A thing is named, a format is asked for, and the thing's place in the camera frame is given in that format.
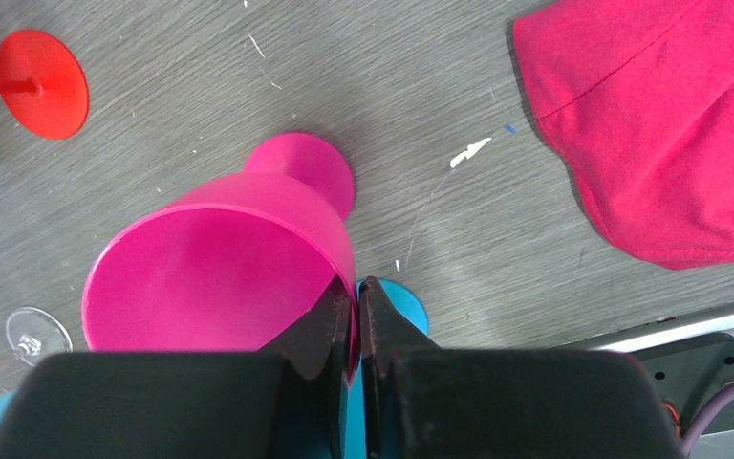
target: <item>purple cable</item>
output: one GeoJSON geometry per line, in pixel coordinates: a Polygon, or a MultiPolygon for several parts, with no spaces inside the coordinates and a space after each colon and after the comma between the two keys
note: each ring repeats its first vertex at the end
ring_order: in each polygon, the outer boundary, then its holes
{"type": "Polygon", "coordinates": [[[722,411],[722,408],[734,401],[734,383],[720,390],[702,407],[702,410],[694,418],[691,426],[682,435],[682,452],[685,455],[691,453],[696,441],[702,436],[704,430],[713,421],[713,418],[722,411]]]}

